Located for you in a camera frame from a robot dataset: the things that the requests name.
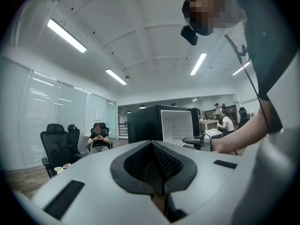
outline floor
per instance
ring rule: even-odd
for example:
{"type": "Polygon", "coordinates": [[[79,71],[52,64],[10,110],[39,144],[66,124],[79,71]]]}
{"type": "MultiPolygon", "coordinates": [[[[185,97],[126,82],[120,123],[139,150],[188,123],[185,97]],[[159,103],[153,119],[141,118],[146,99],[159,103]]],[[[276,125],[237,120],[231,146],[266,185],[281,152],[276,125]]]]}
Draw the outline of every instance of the floor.
{"type": "MultiPolygon", "coordinates": [[[[128,144],[127,139],[119,139],[114,141],[113,147],[117,148],[126,144],[128,144]]],[[[239,150],[237,151],[237,155],[242,156],[243,152],[244,149],[239,150]]],[[[29,199],[50,179],[44,166],[26,170],[7,171],[5,172],[5,176],[13,190],[23,193],[29,199]]]]}

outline paper cup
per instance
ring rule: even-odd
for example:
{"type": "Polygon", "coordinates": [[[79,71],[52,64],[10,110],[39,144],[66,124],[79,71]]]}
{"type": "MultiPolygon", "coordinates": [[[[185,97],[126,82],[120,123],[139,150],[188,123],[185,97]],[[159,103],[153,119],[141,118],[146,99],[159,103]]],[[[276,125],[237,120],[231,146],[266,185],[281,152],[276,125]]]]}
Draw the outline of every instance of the paper cup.
{"type": "Polygon", "coordinates": [[[70,164],[70,163],[67,163],[67,164],[64,164],[62,167],[66,169],[66,168],[68,168],[68,167],[70,167],[70,166],[71,166],[71,164],[70,164]]]}
{"type": "Polygon", "coordinates": [[[55,167],[54,170],[58,172],[58,171],[62,171],[64,169],[63,169],[63,167],[55,167]]]}

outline seated man in black shirt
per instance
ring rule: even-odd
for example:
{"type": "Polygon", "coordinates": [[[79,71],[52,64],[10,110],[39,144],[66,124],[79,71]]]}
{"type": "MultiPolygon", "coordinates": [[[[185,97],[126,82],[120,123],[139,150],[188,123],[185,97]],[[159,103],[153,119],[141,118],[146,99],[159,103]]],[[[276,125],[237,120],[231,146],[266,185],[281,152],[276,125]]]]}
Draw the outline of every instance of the seated man in black shirt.
{"type": "Polygon", "coordinates": [[[88,155],[109,150],[107,147],[108,143],[109,139],[107,137],[107,134],[101,131],[101,127],[98,123],[95,123],[94,132],[90,135],[90,138],[88,140],[88,146],[93,144],[93,147],[88,155]]]}
{"type": "Polygon", "coordinates": [[[213,33],[214,29],[242,22],[247,51],[257,77],[258,97],[267,122],[260,108],[241,129],[224,138],[213,139],[211,144],[215,151],[242,149],[268,133],[279,131],[282,125],[267,93],[298,49],[295,35],[281,10],[272,0],[185,0],[182,12],[192,29],[203,36],[213,33]]]}

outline white shirt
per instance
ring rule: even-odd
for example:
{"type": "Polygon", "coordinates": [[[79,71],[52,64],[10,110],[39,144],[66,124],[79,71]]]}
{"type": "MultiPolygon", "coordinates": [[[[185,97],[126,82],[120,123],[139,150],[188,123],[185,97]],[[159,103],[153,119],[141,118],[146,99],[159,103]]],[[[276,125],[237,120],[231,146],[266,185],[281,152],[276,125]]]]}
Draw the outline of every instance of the white shirt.
{"type": "Polygon", "coordinates": [[[221,107],[216,108],[216,111],[214,112],[214,114],[217,114],[217,113],[222,113],[222,108],[221,107]]]}
{"type": "Polygon", "coordinates": [[[223,118],[223,122],[226,123],[226,129],[227,129],[228,132],[234,130],[233,122],[231,121],[230,118],[224,117],[224,118],[223,118]]]}

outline railing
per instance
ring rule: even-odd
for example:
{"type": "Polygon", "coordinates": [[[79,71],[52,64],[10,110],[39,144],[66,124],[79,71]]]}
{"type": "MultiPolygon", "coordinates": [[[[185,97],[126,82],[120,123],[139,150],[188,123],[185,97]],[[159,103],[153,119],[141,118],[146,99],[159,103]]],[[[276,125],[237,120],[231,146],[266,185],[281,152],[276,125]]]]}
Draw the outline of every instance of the railing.
{"type": "Polygon", "coordinates": [[[119,138],[128,139],[128,125],[127,123],[119,123],[119,138]]]}

